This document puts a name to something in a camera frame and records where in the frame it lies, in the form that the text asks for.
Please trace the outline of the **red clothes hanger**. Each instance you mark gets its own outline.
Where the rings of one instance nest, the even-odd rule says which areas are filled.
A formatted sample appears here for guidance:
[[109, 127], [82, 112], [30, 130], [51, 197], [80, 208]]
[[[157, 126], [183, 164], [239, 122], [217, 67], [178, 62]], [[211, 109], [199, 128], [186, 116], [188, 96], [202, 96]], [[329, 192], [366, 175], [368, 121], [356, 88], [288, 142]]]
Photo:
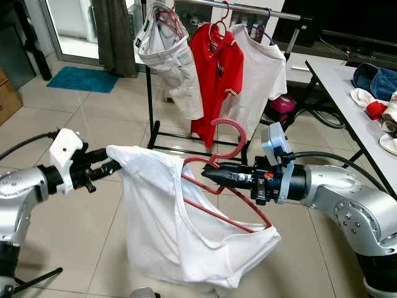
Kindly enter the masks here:
[[[217, 159], [230, 160], [233, 157], [236, 157], [236, 155], [241, 153], [241, 151], [247, 147], [248, 136], [246, 134], [246, 130], [238, 122], [234, 121], [233, 119], [226, 119], [226, 117], [220, 117], [220, 119], [215, 119], [212, 122], [210, 122], [210, 125], [212, 125], [212, 127], [216, 127], [219, 124], [232, 125], [232, 127], [235, 128], [235, 130], [238, 131], [238, 133], [240, 133], [241, 143], [238, 143], [235, 146], [234, 150], [227, 154], [221, 155], [221, 154], [213, 153], [213, 154], [210, 154], [210, 157], [201, 157], [201, 156], [188, 157], [182, 163], [184, 166], [189, 165], [191, 162], [198, 161], [198, 162], [210, 165], [213, 168], [219, 169], [220, 165], [216, 162]], [[224, 190], [229, 190], [230, 193], [235, 194], [236, 196], [238, 196], [239, 199], [241, 199], [243, 202], [245, 202], [247, 205], [249, 205], [249, 207], [252, 210], [254, 210], [258, 214], [258, 216], [260, 216], [260, 218], [263, 219], [263, 221], [265, 221], [264, 229], [272, 227], [272, 222], [270, 222], [270, 220], [264, 215], [264, 213], [262, 211], [260, 211], [260, 209], [258, 207], [254, 206], [254, 204], [251, 202], [249, 197], [246, 197], [245, 195], [243, 195], [241, 193], [241, 191], [236, 190], [235, 187], [220, 186], [218, 189], [213, 190], [212, 188], [208, 187], [207, 185], [202, 184], [201, 182], [196, 181], [194, 178], [192, 178], [188, 175], [182, 174], [181, 177], [182, 177], [182, 179], [186, 179], [188, 182], [208, 191], [209, 193], [211, 193], [213, 195], [221, 195], [221, 193]], [[255, 230], [252, 230], [251, 228], [242, 225], [240, 222], [233, 221], [232, 219], [229, 219], [224, 215], [220, 215], [219, 213], [216, 213], [215, 211], [209, 210], [200, 204], [196, 204], [196, 202], [190, 201], [190, 199], [183, 198], [182, 201], [186, 202], [186, 204], [188, 204], [192, 207], [197, 208], [198, 210], [204, 211], [205, 213], [207, 213], [208, 215], [211, 215], [212, 217], [215, 217], [221, 221], [226, 222], [227, 224], [230, 224], [234, 227], [238, 227], [241, 230], [247, 231], [248, 233], [256, 232]]]
[[222, 0], [221, 2], [226, 6], [225, 14], [208, 29], [208, 38], [213, 47], [216, 47], [222, 42], [228, 31], [226, 28], [226, 18], [230, 16], [231, 8], [227, 0]]
[[165, 25], [179, 38], [187, 36], [187, 31], [173, 7], [169, 7], [162, 2], [153, 2], [151, 4], [151, 10], [155, 12], [156, 22]]

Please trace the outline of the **white t-shirt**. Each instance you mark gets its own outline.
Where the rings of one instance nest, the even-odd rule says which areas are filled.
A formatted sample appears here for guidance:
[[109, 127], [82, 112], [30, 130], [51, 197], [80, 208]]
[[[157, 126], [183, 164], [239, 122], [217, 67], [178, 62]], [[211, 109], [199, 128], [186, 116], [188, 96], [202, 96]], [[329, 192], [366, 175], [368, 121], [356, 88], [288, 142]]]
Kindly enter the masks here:
[[275, 227], [223, 220], [191, 182], [184, 159], [142, 147], [107, 147], [121, 165], [130, 266], [148, 278], [236, 289], [280, 243]]
[[238, 122], [252, 138], [267, 103], [287, 93], [287, 59], [269, 38], [264, 37], [264, 43], [255, 42], [244, 24], [231, 26], [231, 32], [244, 55], [242, 90], [224, 101], [220, 117]]

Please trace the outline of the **purple clothes hanger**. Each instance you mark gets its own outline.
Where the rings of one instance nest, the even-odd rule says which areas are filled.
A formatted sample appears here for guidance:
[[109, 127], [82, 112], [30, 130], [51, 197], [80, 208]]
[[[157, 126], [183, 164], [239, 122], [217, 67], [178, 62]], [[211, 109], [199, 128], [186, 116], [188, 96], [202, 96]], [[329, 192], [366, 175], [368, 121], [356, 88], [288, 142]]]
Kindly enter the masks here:
[[269, 22], [270, 17], [272, 17], [272, 10], [270, 8], [266, 8], [265, 10], [267, 11], [267, 16], [256, 26], [255, 37], [258, 38], [258, 42], [260, 43], [265, 42], [266, 38], [267, 45], [276, 45], [276, 43], [273, 42], [272, 37], [270, 37], [266, 32], [267, 23]]

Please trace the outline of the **pink vacuum cleaner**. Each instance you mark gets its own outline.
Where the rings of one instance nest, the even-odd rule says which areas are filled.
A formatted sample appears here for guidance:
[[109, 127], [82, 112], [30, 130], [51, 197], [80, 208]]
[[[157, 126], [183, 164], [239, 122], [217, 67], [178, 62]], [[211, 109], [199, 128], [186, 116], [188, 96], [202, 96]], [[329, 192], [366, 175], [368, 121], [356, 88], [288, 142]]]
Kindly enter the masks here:
[[284, 123], [289, 119], [290, 112], [295, 110], [295, 100], [289, 94], [281, 94], [275, 99], [270, 99], [264, 114], [273, 122]]

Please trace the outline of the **teal floor mat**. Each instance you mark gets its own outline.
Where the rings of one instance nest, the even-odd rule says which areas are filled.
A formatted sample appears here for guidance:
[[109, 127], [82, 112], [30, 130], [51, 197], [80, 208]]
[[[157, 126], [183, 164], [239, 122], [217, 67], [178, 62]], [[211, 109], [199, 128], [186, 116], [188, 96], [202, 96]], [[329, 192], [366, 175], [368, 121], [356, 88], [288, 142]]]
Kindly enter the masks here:
[[67, 66], [58, 71], [47, 87], [110, 94], [118, 80], [107, 71]]

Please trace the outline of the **red polo shirt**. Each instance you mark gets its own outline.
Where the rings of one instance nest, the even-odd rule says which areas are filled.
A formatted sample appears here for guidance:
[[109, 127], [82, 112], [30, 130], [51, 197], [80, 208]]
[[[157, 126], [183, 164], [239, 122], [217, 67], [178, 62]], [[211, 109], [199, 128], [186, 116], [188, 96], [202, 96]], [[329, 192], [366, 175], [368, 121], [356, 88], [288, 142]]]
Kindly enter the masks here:
[[203, 116], [191, 122], [190, 132], [198, 135], [205, 147], [211, 148], [216, 128], [210, 125], [218, 119], [227, 97], [236, 97], [242, 90], [244, 55], [232, 32], [227, 31], [216, 47], [209, 41], [208, 29], [212, 24], [197, 28], [189, 46], [195, 57]]

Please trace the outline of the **small red cloth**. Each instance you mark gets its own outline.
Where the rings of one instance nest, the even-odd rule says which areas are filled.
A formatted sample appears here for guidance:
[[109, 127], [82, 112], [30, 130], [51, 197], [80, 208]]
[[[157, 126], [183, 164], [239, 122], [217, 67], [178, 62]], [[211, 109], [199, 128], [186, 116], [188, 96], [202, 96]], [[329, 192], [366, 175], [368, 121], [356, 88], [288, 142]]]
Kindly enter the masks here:
[[365, 111], [370, 119], [377, 121], [383, 118], [383, 114], [385, 113], [387, 108], [388, 105], [386, 103], [382, 103], [380, 101], [374, 101], [366, 105]]

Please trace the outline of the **printed cardboard box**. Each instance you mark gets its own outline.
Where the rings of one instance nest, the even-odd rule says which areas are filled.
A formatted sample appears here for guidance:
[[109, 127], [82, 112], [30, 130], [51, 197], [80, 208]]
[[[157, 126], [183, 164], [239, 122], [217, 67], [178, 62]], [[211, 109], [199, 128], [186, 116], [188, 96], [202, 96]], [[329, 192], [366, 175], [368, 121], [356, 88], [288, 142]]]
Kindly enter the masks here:
[[9, 79], [0, 83], [0, 125], [22, 108], [22, 100]]

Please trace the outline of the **blue denim jeans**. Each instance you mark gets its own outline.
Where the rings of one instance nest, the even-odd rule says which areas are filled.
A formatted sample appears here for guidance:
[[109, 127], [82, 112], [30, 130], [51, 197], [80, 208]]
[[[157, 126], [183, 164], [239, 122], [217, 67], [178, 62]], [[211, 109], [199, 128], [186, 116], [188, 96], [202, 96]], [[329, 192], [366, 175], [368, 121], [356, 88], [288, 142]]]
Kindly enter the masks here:
[[352, 85], [368, 91], [375, 99], [391, 101], [397, 90], [397, 71], [361, 63], [354, 71]]

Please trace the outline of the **small white cloth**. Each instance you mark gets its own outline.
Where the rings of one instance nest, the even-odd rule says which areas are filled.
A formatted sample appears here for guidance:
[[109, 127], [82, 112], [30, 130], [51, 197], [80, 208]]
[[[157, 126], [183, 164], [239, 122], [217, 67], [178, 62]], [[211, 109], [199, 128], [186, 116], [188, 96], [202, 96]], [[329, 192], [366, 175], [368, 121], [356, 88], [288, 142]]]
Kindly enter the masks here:
[[357, 104], [358, 107], [362, 108], [364, 111], [366, 105], [368, 105], [370, 102], [380, 101], [379, 99], [375, 99], [375, 97], [373, 97], [368, 91], [360, 88], [355, 88], [354, 90], [351, 90], [350, 97], [352, 98], [352, 100], [354, 100], [355, 104]]

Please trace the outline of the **dark grey curtain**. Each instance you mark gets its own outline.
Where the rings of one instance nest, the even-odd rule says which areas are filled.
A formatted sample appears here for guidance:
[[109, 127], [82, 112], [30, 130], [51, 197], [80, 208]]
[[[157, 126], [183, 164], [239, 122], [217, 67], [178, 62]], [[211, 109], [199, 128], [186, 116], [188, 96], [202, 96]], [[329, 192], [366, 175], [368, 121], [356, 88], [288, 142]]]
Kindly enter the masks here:
[[127, 0], [91, 0], [99, 63], [114, 76], [136, 78], [133, 29]]

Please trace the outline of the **dark grey panel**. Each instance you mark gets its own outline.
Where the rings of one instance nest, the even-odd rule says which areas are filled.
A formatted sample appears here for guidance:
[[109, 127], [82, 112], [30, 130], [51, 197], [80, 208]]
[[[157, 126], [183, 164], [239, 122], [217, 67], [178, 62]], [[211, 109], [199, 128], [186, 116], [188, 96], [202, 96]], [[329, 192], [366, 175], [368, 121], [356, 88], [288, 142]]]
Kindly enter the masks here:
[[17, 90], [37, 75], [17, 32], [10, 27], [0, 31], [0, 68]]

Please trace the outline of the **grey framed glass door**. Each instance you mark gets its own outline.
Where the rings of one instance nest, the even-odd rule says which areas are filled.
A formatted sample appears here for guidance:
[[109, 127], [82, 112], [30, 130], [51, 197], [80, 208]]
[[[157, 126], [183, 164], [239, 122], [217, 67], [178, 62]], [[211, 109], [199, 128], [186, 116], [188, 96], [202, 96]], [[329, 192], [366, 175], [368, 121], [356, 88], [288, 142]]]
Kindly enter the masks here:
[[58, 60], [99, 67], [91, 0], [38, 0]]

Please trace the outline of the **black television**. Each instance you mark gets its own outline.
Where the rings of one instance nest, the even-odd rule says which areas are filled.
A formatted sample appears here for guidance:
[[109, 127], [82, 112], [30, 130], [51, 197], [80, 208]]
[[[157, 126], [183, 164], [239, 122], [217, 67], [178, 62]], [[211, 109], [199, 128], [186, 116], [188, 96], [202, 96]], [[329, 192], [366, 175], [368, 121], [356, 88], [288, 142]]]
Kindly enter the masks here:
[[297, 45], [310, 47], [323, 39], [397, 54], [397, 0], [285, 0], [281, 11], [310, 18]]

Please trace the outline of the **black clothes rack silver rail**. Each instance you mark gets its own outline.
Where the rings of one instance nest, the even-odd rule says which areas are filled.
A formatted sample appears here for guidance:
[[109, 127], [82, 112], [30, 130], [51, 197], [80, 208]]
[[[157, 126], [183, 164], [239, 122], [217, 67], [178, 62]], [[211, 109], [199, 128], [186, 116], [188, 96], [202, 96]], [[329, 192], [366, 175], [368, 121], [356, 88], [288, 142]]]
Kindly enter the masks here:
[[[216, 11], [225, 11], [226, 6], [222, 2], [217, 2], [215, 0], [157, 0], [167, 4], [171, 2], [171, 7], [175, 9], [178, 3], [190, 3], [195, 5], [201, 6], [208, 6], [216, 9]], [[231, 12], [243, 12], [244, 14], [255, 14], [261, 16], [267, 16], [267, 11], [265, 10], [268, 7], [259, 7], [259, 6], [250, 6], [246, 4], [236, 4], [235, 2], [230, 3]], [[289, 43], [287, 44], [286, 51], [284, 52], [284, 56], [288, 59], [290, 51], [295, 45], [298, 35], [300, 32], [306, 28], [306, 25], [312, 21], [312, 18], [309, 16], [301, 16], [298, 14], [289, 14], [289, 12], [280, 12], [280, 11], [273, 11], [272, 10], [272, 17], [270, 18], [283, 18], [286, 20], [292, 20], [293, 22], [297, 22], [298, 26], [295, 28], [292, 37], [290, 38]], [[221, 18], [213, 17], [211, 20], [213, 22], [218, 22]], [[191, 141], [191, 142], [199, 142], [199, 137], [194, 137], [191, 135], [179, 135], [174, 133], [162, 132], [161, 131], [161, 122], [157, 121], [154, 117], [154, 107], [155, 104], [153, 103], [154, 97], [153, 92], [151, 91], [151, 68], [146, 66], [145, 67], [145, 76], [146, 76], [146, 90], [147, 90], [147, 100], [148, 100], [148, 133], [149, 139], [146, 145], [148, 150], [167, 150], [173, 151], [173, 153], [178, 153], [185, 156], [202, 156], [202, 157], [209, 157], [209, 151], [192, 151], [192, 150], [185, 150], [185, 148], [174, 148], [174, 147], [162, 147], [161, 145], [157, 145], [157, 137], [175, 137], [179, 140], [184, 141]], [[238, 142], [225, 142], [225, 141], [213, 141], [214, 145], [224, 145], [224, 147], [235, 147], [238, 143], [241, 143], [240, 137], [238, 137]], [[248, 140], [247, 147], [241, 151], [236, 157], [230, 159], [230, 161], [236, 161], [243, 164], [247, 164], [248, 158], [247, 153], [249, 151], [251, 142]]]

